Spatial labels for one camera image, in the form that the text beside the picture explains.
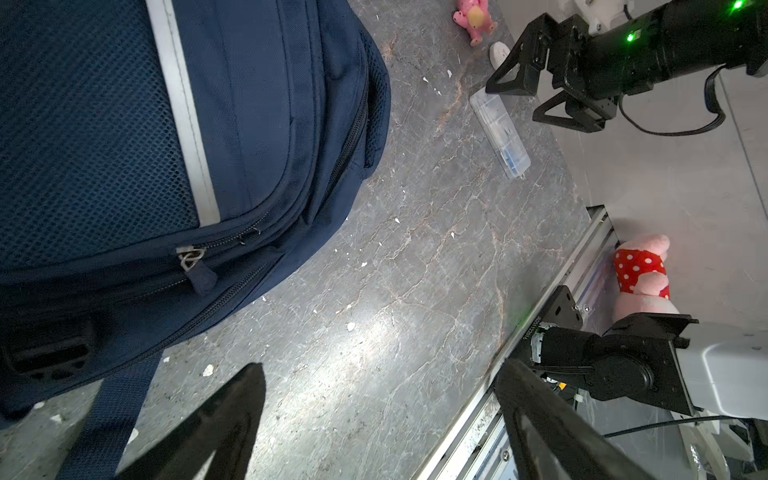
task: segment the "stuffed toy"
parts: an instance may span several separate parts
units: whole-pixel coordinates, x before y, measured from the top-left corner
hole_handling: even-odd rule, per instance
[[[458,11],[453,14],[453,21],[469,32],[473,47],[482,42],[482,32],[489,34],[498,26],[488,13],[488,0],[458,0]]]
[[[619,297],[614,321],[631,313],[679,313],[670,300],[670,283],[664,261],[670,239],[648,235],[622,243],[614,254]]]

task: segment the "polka dot dress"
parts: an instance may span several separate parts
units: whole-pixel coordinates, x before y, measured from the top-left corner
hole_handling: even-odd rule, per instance
[[[619,287],[625,293],[632,293],[637,285],[637,278],[643,273],[659,272],[667,275],[661,257],[646,250],[616,250],[614,266]],[[661,290],[659,296],[669,299],[670,287]]]

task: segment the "black cable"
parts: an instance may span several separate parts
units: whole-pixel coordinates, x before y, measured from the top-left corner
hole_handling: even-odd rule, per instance
[[[697,135],[697,134],[703,134],[707,133],[708,131],[712,131],[715,128],[719,127],[723,124],[725,121],[726,115],[722,108],[720,108],[720,104],[717,102],[717,95],[715,93],[715,79],[717,78],[717,74],[720,73],[720,70],[723,70],[725,68],[725,65],[721,65],[720,67],[717,67],[715,71],[713,71],[709,77],[707,77],[707,81],[704,82],[704,104],[707,106],[707,110],[717,114],[717,117],[712,120],[709,124],[704,125],[701,128],[697,128],[696,130],[685,130],[685,131],[671,131],[671,132],[665,132],[665,131],[650,131],[642,128],[640,125],[638,125],[634,120],[629,118],[627,113],[624,111],[624,96],[620,95],[618,104],[619,104],[619,110],[621,111],[621,114],[624,115],[624,118],[629,121],[629,123],[633,124],[639,131],[645,132],[647,134],[651,135],[659,135],[661,137],[685,137],[687,135]]]
[[[707,420],[733,420],[734,417],[727,415],[712,415],[708,417],[694,417],[692,419],[680,419],[670,420],[669,422],[651,423],[649,425],[642,425],[640,427],[634,427],[633,429],[619,430],[618,432],[606,433],[603,435],[606,439],[610,437],[618,437],[619,435],[626,435],[628,433],[640,432],[642,430],[656,429],[658,427],[668,427],[669,425],[680,425],[682,423],[694,423],[694,422],[706,422]]]

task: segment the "zipper pull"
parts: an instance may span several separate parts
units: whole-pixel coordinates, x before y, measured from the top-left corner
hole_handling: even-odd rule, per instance
[[[261,235],[261,230],[255,227],[251,227],[249,231],[244,232],[238,237],[240,245],[247,245],[248,242]]]
[[[219,280],[219,276],[216,272],[208,268],[203,263],[203,257],[205,256],[206,249],[195,248],[192,246],[178,247],[176,253],[178,253],[179,260],[181,260],[181,268],[184,269],[184,275],[192,282],[192,288],[197,295],[205,296],[214,289],[216,282]]]

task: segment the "white debris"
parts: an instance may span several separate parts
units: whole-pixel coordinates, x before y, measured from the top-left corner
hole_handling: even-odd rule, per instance
[[[138,436],[139,436],[139,431],[138,430],[136,430],[136,429],[131,430],[131,436],[128,437],[128,444],[133,442],[136,439],[136,437],[138,437]]]

